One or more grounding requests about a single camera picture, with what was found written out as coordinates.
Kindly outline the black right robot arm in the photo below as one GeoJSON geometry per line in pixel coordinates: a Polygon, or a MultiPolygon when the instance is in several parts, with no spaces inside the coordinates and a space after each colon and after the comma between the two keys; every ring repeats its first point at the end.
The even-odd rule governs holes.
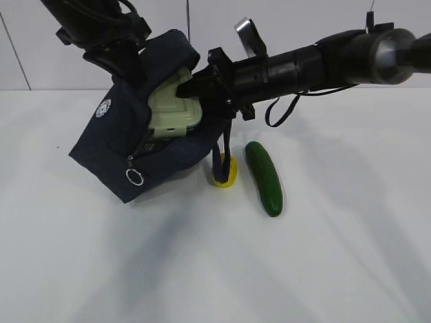
{"type": "Polygon", "coordinates": [[[268,55],[252,20],[235,29],[247,59],[234,62],[221,48],[210,50],[206,68],[178,86],[178,97],[198,98],[206,110],[240,112],[252,120],[257,102],[360,84],[398,85],[430,72],[430,35],[417,38],[392,23],[340,32],[275,56],[268,55]]]}

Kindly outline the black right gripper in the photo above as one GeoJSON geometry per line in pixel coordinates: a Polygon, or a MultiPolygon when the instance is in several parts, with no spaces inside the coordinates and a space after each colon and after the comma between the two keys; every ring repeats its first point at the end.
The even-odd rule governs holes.
{"type": "Polygon", "coordinates": [[[234,63],[221,47],[208,52],[206,68],[176,89],[178,98],[199,98],[205,112],[235,118],[240,112],[244,121],[255,119],[252,104],[241,103],[234,89],[234,63]]]}

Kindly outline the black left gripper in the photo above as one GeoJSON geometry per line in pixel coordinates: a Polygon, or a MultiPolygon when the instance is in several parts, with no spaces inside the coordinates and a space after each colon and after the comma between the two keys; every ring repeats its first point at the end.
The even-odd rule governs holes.
{"type": "Polygon", "coordinates": [[[110,97],[148,101],[152,90],[151,73],[139,60],[138,46],[132,40],[115,40],[106,46],[85,51],[84,60],[112,75],[110,97]]]}

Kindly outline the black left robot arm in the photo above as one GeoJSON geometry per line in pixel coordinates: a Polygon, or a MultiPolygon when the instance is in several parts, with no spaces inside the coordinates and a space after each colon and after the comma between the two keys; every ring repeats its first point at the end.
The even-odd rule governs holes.
{"type": "Polygon", "coordinates": [[[83,59],[110,73],[113,82],[140,88],[147,81],[139,52],[152,33],[130,1],[43,1],[61,25],[57,38],[84,51],[83,59]]]}

